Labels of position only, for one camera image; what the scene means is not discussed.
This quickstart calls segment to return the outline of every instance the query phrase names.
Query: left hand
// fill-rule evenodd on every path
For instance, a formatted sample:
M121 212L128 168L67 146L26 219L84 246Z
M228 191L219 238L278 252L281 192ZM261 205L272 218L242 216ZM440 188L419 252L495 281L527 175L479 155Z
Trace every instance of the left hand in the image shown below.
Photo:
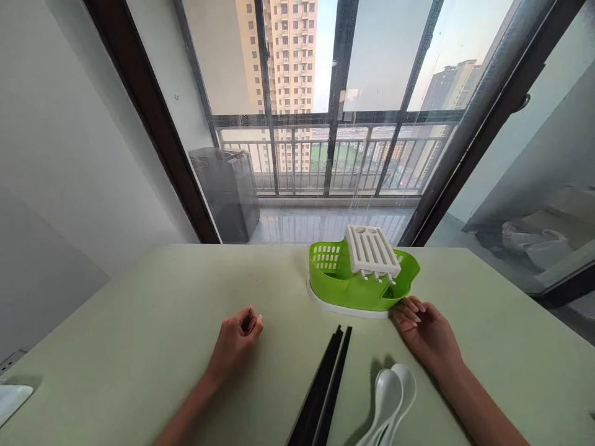
M250 356L263 328L262 315L256 316L251 305L225 319L205 376L219 384L226 381Z

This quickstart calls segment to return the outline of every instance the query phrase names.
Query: chopsticks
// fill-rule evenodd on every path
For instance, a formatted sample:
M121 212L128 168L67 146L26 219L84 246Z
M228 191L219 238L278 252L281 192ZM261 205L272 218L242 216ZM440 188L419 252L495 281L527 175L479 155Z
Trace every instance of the chopsticks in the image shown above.
M348 327L345 340L341 346L343 332L340 325L330 337L327 349L322 356L319 368L314 375L314 380L287 443L288 446L326 444L350 338L351 327Z

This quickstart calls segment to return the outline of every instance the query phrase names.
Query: ceramic spoon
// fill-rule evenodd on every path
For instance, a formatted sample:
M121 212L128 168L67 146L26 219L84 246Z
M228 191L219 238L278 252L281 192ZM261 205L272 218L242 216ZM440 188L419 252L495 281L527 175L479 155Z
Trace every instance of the ceramic spoon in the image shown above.
M403 385L399 375L390 369L378 373L374 392L374 420L357 446L376 446L403 402Z
M403 385L403 403L399 410L391 417L386 433L382 437L379 446L390 446L397 433L397 428L403 417L409 412L417 394L417 384L415 377L409 368L403 364L395 364L390 368L395 372Z

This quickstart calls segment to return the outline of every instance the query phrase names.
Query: light green table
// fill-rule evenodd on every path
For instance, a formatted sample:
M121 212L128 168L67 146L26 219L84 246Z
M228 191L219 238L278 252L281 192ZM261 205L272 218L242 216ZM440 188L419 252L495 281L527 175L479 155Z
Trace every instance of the light green table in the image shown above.
M534 445L593 445L595 349L466 249L408 249L412 292L450 319L469 367ZM112 281L2 381L35 393L0 445L148 444L196 383L221 320L264 316L255 360L220 394L198 444L283 445L337 324L353 335L328 444L371 422L381 364L407 364L417 399L395 444L468 444L439 391L389 320L321 310L306 292L307 248L173 245Z

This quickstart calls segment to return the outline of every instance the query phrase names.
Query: right hand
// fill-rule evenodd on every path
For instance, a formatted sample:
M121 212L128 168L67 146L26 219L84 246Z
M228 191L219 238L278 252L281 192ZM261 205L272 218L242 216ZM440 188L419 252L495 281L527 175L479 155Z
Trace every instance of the right hand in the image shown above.
M218 385L226 381L250 356L263 328L262 315L256 316L251 305L225 319L205 376Z
M452 328L433 304L410 296L401 300L390 316L409 348L434 376L464 367Z

